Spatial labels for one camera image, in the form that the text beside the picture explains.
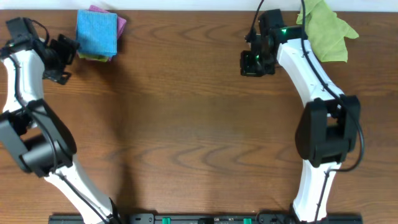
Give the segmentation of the blue microfiber cloth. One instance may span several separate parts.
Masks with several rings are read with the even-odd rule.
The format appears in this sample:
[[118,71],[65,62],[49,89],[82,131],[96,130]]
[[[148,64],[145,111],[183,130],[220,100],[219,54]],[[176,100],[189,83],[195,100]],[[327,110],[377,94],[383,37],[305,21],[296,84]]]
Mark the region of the blue microfiber cloth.
[[112,57],[117,54],[117,19],[115,13],[79,10],[76,41],[81,54]]

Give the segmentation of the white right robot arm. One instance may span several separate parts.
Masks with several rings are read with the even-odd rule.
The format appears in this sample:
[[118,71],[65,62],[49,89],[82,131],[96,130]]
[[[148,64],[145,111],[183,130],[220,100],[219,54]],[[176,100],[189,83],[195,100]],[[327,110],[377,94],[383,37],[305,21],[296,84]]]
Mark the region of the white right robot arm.
[[275,66],[280,65],[303,103],[295,132],[302,174],[284,223],[362,223],[361,215],[330,215],[326,211],[335,175],[359,165],[355,162],[343,168],[346,156],[356,143],[364,151],[358,98],[345,95],[330,80],[313,53],[304,24],[285,25],[279,9],[255,13],[252,24],[259,27],[251,27],[245,36],[250,49],[241,52],[241,75],[273,75]]

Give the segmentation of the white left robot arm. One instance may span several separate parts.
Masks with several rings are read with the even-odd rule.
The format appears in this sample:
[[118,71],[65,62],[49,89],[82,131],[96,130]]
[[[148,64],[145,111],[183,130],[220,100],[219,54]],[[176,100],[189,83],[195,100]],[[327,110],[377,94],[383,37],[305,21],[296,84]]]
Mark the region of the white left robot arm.
[[41,39],[37,23],[27,17],[6,22],[11,39],[1,48],[1,63],[7,70],[1,143],[22,171],[58,188],[83,223],[122,223],[112,199],[79,163],[70,130],[44,99],[43,81],[66,84],[71,74],[65,69],[80,45],[62,34]]

